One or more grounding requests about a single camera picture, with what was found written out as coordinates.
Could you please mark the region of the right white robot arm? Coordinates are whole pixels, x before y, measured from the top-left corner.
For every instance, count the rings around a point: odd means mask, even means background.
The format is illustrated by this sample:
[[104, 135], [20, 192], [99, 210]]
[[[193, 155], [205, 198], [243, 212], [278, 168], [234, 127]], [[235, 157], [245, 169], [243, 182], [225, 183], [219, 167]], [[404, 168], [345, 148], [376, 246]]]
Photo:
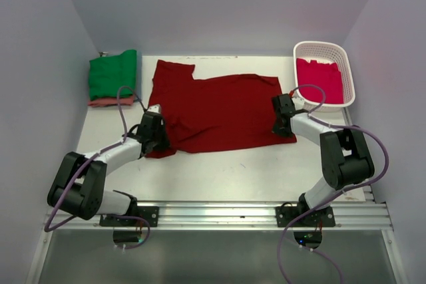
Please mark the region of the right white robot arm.
[[364, 182], [375, 173], [373, 160], [362, 132], [352, 128], [335, 128], [321, 123], [289, 94], [272, 98], [276, 121], [272, 132], [284, 138], [302, 136], [320, 148], [322, 177], [298, 199], [296, 205], [284, 203], [276, 207], [277, 225], [296, 224], [313, 226], [332, 218], [331, 198], [346, 187]]

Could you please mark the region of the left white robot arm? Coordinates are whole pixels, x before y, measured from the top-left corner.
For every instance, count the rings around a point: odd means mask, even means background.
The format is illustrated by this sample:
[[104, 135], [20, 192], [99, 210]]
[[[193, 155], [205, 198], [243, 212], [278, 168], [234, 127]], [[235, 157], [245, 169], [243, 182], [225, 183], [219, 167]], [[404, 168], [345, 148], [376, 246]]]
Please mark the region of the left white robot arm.
[[63, 158], [47, 196], [47, 203], [72, 216], [89, 220], [95, 215], [114, 215], [125, 226], [138, 218], [137, 199], [119, 191], [105, 190], [106, 178], [120, 167], [153, 151], [169, 147], [166, 123], [158, 104], [142, 115], [136, 132], [98, 152], [69, 152]]

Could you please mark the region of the dark red t-shirt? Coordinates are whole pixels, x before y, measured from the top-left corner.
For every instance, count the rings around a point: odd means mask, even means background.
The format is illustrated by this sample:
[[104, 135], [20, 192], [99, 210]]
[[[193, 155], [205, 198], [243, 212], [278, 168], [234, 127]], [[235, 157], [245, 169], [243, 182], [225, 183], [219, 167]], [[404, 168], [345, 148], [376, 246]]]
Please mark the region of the dark red t-shirt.
[[278, 78], [233, 74], [195, 79], [194, 70], [194, 65], [157, 62], [149, 103], [162, 108], [170, 146], [153, 151], [150, 158], [297, 141], [295, 136], [272, 132], [276, 120], [272, 98], [282, 93]]

